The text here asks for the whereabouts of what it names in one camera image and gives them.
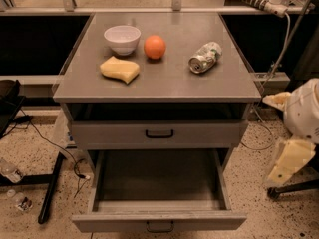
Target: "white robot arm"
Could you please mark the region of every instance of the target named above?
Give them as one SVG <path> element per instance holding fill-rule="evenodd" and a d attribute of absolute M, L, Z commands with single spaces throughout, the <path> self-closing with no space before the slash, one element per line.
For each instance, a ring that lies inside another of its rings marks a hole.
<path fill-rule="evenodd" d="M 284 113 L 284 124 L 293 134 L 279 140 L 265 183 L 280 186 L 315 155 L 319 143 L 319 79 L 311 79 L 294 92 L 266 96 L 263 101 Z"/>

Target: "yellow sponge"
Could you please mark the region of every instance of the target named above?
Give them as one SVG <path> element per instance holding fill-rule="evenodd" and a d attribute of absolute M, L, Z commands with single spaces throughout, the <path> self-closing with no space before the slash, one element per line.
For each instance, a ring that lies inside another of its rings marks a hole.
<path fill-rule="evenodd" d="M 104 76 L 119 79 L 128 84 L 139 74 L 140 66 L 131 61 L 110 57 L 100 65 L 100 70 Z"/>

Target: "floor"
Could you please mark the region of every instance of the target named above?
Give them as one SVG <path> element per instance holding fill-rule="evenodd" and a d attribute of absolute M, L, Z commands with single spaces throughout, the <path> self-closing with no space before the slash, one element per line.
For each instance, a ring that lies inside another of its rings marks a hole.
<path fill-rule="evenodd" d="M 55 111 L 32 111 L 33 124 L 42 137 L 53 138 L 58 126 L 55 125 Z M 15 186 L 33 201 L 33 208 L 21 212 L 13 206 L 6 192 L 12 187 L 0 188 L 0 238 L 173 238 L 173 239 L 244 239 L 244 238 L 319 238 L 319 191 L 308 190 L 281 195 L 276 201 L 266 195 L 263 178 L 274 154 L 274 142 L 278 138 L 289 138 L 290 134 L 276 114 L 264 117 L 270 132 L 256 121 L 249 123 L 242 140 L 247 146 L 235 149 L 224 171 L 225 183 L 234 212 L 244 212 L 247 220 L 235 231 L 191 231 L 182 233 L 81 233 L 72 223 L 74 214 L 87 211 L 92 179 L 77 193 L 78 178 L 73 172 L 73 162 L 65 160 L 60 172 L 58 186 L 52 201 L 51 216 L 47 223 L 38 224 L 38 215 L 45 196 L 46 186 Z M 0 140 L 0 156 L 16 164 L 25 174 L 44 174 L 52 171 L 59 149 L 39 136 L 29 125 L 20 125 Z M 79 152 L 73 150 L 75 157 Z M 81 173 L 93 174 L 90 167 L 80 163 Z M 311 168 L 304 168 L 292 181 L 303 181 L 318 177 Z"/>

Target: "black cable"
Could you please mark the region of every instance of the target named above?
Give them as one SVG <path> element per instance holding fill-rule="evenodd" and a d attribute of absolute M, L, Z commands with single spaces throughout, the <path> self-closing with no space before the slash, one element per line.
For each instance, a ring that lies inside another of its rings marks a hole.
<path fill-rule="evenodd" d="M 22 109 L 20 109 L 20 111 L 26 116 L 26 113 L 25 113 Z M 80 173 L 80 169 L 79 169 L 79 166 L 78 166 L 78 163 L 79 163 L 80 160 L 77 161 L 77 160 L 74 158 L 74 156 L 73 156 L 72 154 L 70 154 L 65 148 L 63 148 L 63 147 L 61 147 L 61 146 L 59 146 L 59 145 L 57 145 L 57 144 L 51 142 L 51 141 L 48 140 L 47 138 L 43 137 L 43 136 L 41 135 L 41 133 L 39 132 L 39 130 L 34 126 L 34 124 L 33 124 L 31 121 L 30 121 L 30 125 L 35 129 L 35 131 L 38 133 L 38 135 L 39 135 L 41 138 L 43 138 L 44 140 L 48 141 L 50 144 L 52 144 L 52 145 L 54 145 L 54 146 L 56 146 L 56 147 L 58 147 L 58 148 L 64 150 L 66 153 L 68 153 L 68 154 L 71 156 L 71 158 L 73 159 L 73 161 L 74 161 L 74 166 L 73 166 L 73 171 L 74 171 L 74 173 L 75 173 L 80 179 L 85 179 L 85 178 L 86 178 L 85 175 L 83 175 L 83 174 Z"/>
<path fill-rule="evenodd" d="M 28 124 L 25 127 L 17 127 L 16 125 L 18 125 L 18 123 L 16 123 L 14 126 L 9 125 L 9 128 L 14 127 L 15 129 L 18 129 L 18 130 L 26 130 L 29 128 L 30 122 L 28 122 Z"/>
<path fill-rule="evenodd" d="M 269 148 L 269 147 L 271 147 L 271 146 L 273 145 L 273 143 L 274 143 L 274 135 L 273 135 L 273 133 L 271 132 L 271 130 L 264 124 L 265 121 L 261 118 L 261 116 L 260 116 L 259 112 L 257 111 L 256 107 L 253 106 L 252 108 L 253 108 L 253 110 L 255 111 L 256 115 L 259 117 L 259 119 L 260 119 L 260 121 L 261 121 L 261 123 L 258 123 L 258 125 L 264 127 L 264 128 L 270 133 L 271 142 L 270 142 L 270 144 L 268 144 L 267 146 L 261 147 L 261 148 L 249 147 L 246 143 L 243 142 L 243 140 L 242 140 L 240 143 L 241 143 L 243 146 L 245 146 L 246 148 L 249 148 L 249 149 L 251 149 L 251 150 L 265 150 L 265 149 L 267 149 L 267 148 Z"/>
<path fill-rule="evenodd" d="M 78 179 L 78 189 L 77 189 L 77 192 L 75 193 L 75 195 L 74 195 L 73 198 L 76 198 L 76 197 L 77 197 L 77 195 L 80 193 L 81 189 L 83 188 L 84 184 L 86 184 L 90 179 L 86 179 L 86 180 L 82 183 L 81 187 L 80 187 L 80 180 L 81 180 L 81 178 L 79 177 L 79 179 Z"/>

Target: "black stand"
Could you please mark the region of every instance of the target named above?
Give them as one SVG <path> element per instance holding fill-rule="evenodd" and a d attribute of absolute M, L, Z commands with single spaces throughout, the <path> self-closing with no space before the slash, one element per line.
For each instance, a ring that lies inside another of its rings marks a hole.
<path fill-rule="evenodd" d="M 43 224 L 49 219 L 49 211 L 51 200 L 55 192 L 57 185 L 60 168 L 64 155 L 59 152 L 52 174 L 40 174 L 40 175 L 28 175 L 24 176 L 19 183 L 12 183 L 7 178 L 0 176 L 0 186 L 21 186 L 21 185 L 35 185 L 35 184 L 49 184 L 46 197 L 43 201 L 40 215 L 38 217 L 38 223 Z"/>
<path fill-rule="evenodd" d="M 285 187 L 270 187 L 268 188 L 268 196 L 271 199 L 278 199 L 280 194 L 288 193 L 288 192 L 295 192 L 295 191 L 302 191 L 308 189 L 318 189 L 319 188 L 319 179 L 293 184 Z"/>

